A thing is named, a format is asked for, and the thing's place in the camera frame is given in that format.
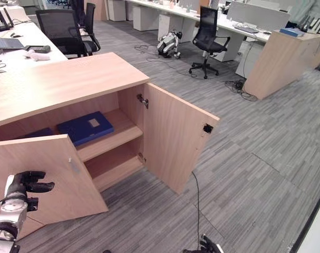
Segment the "chair backrest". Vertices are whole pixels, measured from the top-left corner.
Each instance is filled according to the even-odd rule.
[[[63,54],[83,54],[75,12],[68,9],[45,9],[36,11],[42,32]]]
[[[95,10],[95,4],[87,3],[85,27],[86,27],[86,32],[90,35],[93,33],[94,10]]]
[[[200,28],[198,29],[193,42],[195,40],[204,43],[214,41],[217,31],[217,10],[201,6],[200,17]]]

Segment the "open cabinet door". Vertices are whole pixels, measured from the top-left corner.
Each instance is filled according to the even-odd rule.
[[[143,97],[146,166],[180,194],[219,118],[151,83]]]
[[[31,219],[46,225],[108,210],[67,134],[0,141],[0,199],[7,177],[28,170],[45,171],[40,181],[55,183],[51,192],[28,194],[39,198]]]

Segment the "quadruped robot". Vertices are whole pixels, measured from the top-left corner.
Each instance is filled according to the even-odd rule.
[[[167,35],[160,38],[160,43],[157,45],[159,55],[165,58],[174,57],[179,59],[181,53],[178,52],[178,45],[182,38],[181,32],[170,31]]]

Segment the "metal bracket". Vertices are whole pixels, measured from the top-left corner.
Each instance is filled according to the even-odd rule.
[[[143,157],[142,153],[138,153],[138,156],[142,163],[146,163],[147,159]]]
[[[137,99],[144,104],[144,106],[148,109],[148,106],[149,106],[149,101],[148,99],[144,99],[142,94],[138,94],[137,95]]]

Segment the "desk partition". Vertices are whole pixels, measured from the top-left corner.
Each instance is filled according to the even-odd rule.
[[[232,2],[227,19],[257,25],[258,28],[273,31],[285,27],[290,14],[260,6]]]

